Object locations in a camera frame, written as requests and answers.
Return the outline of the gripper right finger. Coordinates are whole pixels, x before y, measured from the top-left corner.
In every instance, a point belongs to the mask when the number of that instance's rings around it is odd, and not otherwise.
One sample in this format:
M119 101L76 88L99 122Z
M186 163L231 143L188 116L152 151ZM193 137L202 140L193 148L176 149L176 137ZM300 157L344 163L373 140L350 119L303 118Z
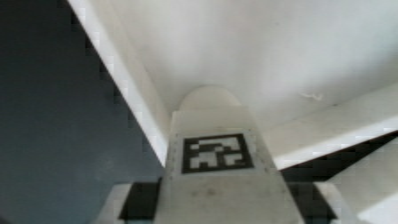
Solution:
M289 182L303 224L355 224L355 215L335 186L327 182Z

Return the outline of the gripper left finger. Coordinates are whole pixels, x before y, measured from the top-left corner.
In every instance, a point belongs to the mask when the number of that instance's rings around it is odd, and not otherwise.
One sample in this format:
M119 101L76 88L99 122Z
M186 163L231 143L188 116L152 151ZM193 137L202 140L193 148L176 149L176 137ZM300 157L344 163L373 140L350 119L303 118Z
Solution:
M158 181L117 184L90 224L152 224L158 189Z

